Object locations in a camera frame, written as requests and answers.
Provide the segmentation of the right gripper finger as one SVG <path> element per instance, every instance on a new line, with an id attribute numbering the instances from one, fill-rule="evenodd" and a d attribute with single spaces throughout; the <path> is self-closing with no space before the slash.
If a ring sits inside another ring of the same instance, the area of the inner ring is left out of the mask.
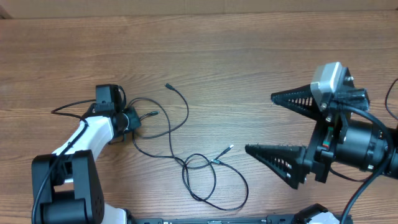
<path id="1" fill-rule="evenodd" d="M 245 145 L 247 154 L 266 165 L 287 185 L 298 189 L 305 182 L 308 170 L 304 165 L 305 146 Z"/>
<path id="2" fill-rule="evenodd" d="M 272 93 L 271 101 L 315 121 L 323 115 L 313 97 L 310 84 Z"/>

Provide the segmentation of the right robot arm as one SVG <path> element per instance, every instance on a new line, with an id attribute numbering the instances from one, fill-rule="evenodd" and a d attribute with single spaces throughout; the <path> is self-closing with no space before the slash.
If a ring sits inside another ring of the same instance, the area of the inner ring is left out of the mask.
<path id="1" fill-rule="evenodd" d="M 397 178 L 397 130 L 369 114 L 367 90 L 339 62 L 319 66 L 310 84 L 273 93 L 271 101 L 316 122 L 307 146 L 245 146 L 293 189 L 309 173 L 326 182 L 334 162 Z"/>

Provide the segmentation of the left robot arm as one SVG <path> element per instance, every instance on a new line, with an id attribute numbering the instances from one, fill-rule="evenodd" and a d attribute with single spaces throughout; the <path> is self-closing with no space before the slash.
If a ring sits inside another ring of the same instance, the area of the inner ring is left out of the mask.
<path id="1" fill-rule="evenodd" d="M 32 161 L 32 223 L 135 223 L 129 210 L 105 202 L 95 160 L 141 122 L 119 85 L 96 86 L 96 98 L 88 103 L 69 140 Z"/>

